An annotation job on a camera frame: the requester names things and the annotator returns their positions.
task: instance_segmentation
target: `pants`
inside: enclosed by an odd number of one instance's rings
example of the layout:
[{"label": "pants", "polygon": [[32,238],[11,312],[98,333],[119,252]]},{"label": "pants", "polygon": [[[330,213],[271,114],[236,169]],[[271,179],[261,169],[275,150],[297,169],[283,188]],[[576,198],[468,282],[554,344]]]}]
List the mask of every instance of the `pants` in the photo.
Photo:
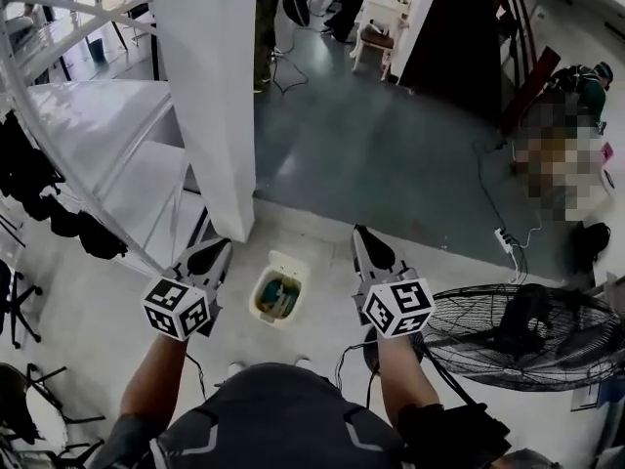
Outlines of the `pants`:
[{"label": "pants", "polygon": [[278,0],[256,1],[254,32],[254,85],[271,78],[271,51],[275,47],[275,13]]}]

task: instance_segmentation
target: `white floor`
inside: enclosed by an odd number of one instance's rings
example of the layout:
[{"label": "white floor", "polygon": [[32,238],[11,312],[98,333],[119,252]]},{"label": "white floor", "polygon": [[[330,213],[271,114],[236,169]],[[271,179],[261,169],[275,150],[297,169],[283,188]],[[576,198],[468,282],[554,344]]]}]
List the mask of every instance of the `white floor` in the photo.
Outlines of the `white floor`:
[{"label": "white floor", "polygon": [[[264,202],[257,202],[256,208],[258,221],[249,241],[235,246],[220,293],[224,310],[214,332],[210,339],[194,336],[189,344],[189,353],[202,364],[209,394],[213,384],[225,378],[231,362],[294,362],[307,356],[318,373],[333,380],[343,350],[362,342],[366,333],[351,299],[358,286],[349,245],[351,226]],[[20,255],[19,267],[44,290],[42,297],[26,306],[27,317],[43,341],[35,344],[20,329],[23,346],[16,351],[5,324],[0,361],[20,369],[32,361],[46,371],[66,365],[69,373],[52,385],[68,412],[107,416],[100,427],[86,426],[86,433],[75,436],[105,437],[124,387],[154,337],[139,302],[146,277],[117,262],[90,257],[78,241],[51,234],[47,223],[28,223],[25,237],[28,247]],[[505,281],[514,275],[507,268],[386,239],[428,279],[434,293]],[[297,320],[284,330],[255,320],[247,309],[249,294],[272,249],[299,258],[311,268],[308,296]],[[459,405],[430,365],[424,367],[444,403]],[[360,351],[348,353],[342,378],[346,398],[362,404],[369,372]],[[514,449],[535,449],[566,468],[589,466],[604,411],[570,412],[570,392],[524,394],[464,379],[461,383],[477,401],[489,405],[491,415],[509,426],[508,440]],[[187,362],[177,416],[201,401],[196,368]],[[384,416],[377,381],[372,409]]]}]

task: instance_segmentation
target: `shoe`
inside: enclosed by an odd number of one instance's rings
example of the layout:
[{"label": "shoe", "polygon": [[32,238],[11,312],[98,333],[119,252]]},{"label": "shoe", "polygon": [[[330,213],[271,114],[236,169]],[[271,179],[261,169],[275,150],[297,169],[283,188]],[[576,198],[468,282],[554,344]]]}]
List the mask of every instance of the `shoe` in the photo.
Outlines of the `shoe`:
[{"label": "shoe", "polygon": [[298,368],[303,368],[304,370],[313,371],[313,362],[306,357],[298,358],[295,362],[295,366]]},{"label": "shoe", "polygon": [[245,365],[242,362],[231,363],[228,367],[228,379],[233,378],[238,372],[245,369]]}]

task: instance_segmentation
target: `forearm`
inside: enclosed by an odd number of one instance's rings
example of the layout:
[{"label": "forearm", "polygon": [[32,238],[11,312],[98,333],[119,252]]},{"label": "forearm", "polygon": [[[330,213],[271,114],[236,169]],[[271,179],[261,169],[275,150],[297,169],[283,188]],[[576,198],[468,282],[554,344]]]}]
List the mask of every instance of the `forearm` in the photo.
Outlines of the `forearm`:
[{"label": "forearm", "polygon": [[406,405],[440,403],[426,377],[408,337],[385,339],[378,335],[382,397],[389,420],[397,426],[399,411]]},{"label": "forearm", "polygon": [[176,409],[187,342],[158,335],[130,380],[121,400],[121,414],[132,413],[164,430]]}]

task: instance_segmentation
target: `white bin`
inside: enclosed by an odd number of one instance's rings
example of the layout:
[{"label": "white bin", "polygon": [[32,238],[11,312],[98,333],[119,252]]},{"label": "white bin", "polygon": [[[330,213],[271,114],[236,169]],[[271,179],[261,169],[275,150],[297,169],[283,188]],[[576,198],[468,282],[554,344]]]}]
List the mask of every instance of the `white bin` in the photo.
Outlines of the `white bin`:
[{"label": "white bin", "polygon": [[[295,315],[302,306],[303,299],[308,289],[310,270],[302,261],[293,259],[275,250],[270,252],[269,259],[269,265],[261,273],[261,277],[259,277],[256,282],[254,291],[250,296],[250,313],[266,324],[283,327],[288,325],[295,318]],[[285,284],[292,283],[299,288],[299,295],[286,317],[279,311],[278,306],[276,306],[275,310],[272,310],[271,313],[266,313],[261,309],[261,299],[265,287],[275,279],[285,282]]]}]

